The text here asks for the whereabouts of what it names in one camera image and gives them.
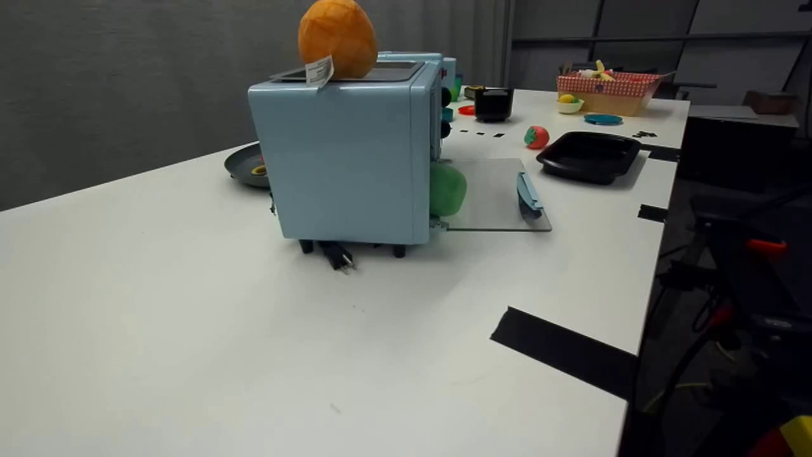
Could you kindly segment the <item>orange green toy ball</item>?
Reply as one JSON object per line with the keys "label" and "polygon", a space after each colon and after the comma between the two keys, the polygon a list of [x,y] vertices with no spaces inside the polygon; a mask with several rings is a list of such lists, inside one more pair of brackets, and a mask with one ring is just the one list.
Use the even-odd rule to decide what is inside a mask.
{"label": "orange green toy ball", "polygon": [[530,127],[530,130],[526,132],[526,148],[527,148],[527,151],[545,151],[547,142],[551,142],[551,134],[547,134],[545,127]]}

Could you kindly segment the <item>black power plug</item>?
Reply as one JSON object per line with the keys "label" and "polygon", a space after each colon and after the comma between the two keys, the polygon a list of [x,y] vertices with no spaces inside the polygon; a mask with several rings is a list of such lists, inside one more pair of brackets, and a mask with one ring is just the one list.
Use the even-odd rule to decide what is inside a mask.
{"label": "black power plug", "polygon": [[328,260],[328,264],[332,270],[352,270],[355,268],[352,255],[342,243],[320,241],[318,250],[322,251],[322,256]]}

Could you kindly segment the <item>teal toy plate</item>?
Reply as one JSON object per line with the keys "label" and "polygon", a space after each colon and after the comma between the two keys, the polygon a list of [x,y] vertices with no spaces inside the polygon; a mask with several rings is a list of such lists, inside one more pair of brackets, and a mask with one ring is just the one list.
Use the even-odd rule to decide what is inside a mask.
{"label": "teal toy plate", "polygon": [[621,125],[621,118],[588,111],[588,114],[584,114],[584,122],[599,125],[599,127],[620,127],[620,125]]}

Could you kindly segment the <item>light blue breakfast station oven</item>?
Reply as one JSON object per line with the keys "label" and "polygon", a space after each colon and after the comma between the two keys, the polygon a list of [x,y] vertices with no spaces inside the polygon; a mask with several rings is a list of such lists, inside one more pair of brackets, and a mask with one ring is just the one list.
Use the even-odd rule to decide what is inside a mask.
{"label": "light blue breakfast station oven", "polygon": [[383,50],[363,80],[310,86],[301,71],[247,92],[285,240],[428,241],[431,166],[448,134],[455,62]]}

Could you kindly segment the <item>red checkered basket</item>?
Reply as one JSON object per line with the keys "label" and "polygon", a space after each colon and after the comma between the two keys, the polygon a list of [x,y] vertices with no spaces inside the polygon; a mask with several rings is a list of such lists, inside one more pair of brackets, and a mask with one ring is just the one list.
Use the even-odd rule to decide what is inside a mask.
{"label": "red checkered basket", "polygon": [[555,89],[584,99],[586,111],[640,118],[657,92],[659,75],[615,71],[611,80],[560,75]]}

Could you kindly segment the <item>black cup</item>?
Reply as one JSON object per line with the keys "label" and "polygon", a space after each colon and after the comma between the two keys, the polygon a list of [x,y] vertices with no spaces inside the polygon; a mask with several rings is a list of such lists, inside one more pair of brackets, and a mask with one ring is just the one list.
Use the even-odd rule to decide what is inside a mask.
{"label": "black cup", "polygon": [[481,86],[475,92],[475,114],[479,122],[504,122],[513,111],[513,92],[504,86]]}

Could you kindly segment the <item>green plush toy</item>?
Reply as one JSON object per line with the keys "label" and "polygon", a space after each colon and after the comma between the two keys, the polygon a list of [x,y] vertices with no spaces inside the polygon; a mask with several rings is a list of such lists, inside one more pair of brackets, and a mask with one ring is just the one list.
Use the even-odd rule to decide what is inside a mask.
{"label": "green plush toy", "polygon": [[448,163],[433,163],[428,171],[428,214],[455,216],[466,196],[466,179]]}

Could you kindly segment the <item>black grill tray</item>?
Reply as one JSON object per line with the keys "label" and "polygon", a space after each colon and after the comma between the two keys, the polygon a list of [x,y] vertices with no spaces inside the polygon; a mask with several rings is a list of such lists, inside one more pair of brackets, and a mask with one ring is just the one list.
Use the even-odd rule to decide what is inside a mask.
{"label": "black grill tray", "polygon": [[659,160],[677,160],[676,148],[645,146],[631,138],[607,132],[566,132],[535,156],[545,175],[588,186],[615,186],[631,166],[650,152]]}

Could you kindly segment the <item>black tape strip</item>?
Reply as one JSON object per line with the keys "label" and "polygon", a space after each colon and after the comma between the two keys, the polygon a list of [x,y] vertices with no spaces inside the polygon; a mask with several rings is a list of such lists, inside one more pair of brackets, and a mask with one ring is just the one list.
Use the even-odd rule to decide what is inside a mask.
{"label": "black tape strip", "polygon": [[507,307],[493,340],[611,397],[630,398],[634,391],[634,355],[522,311]]}

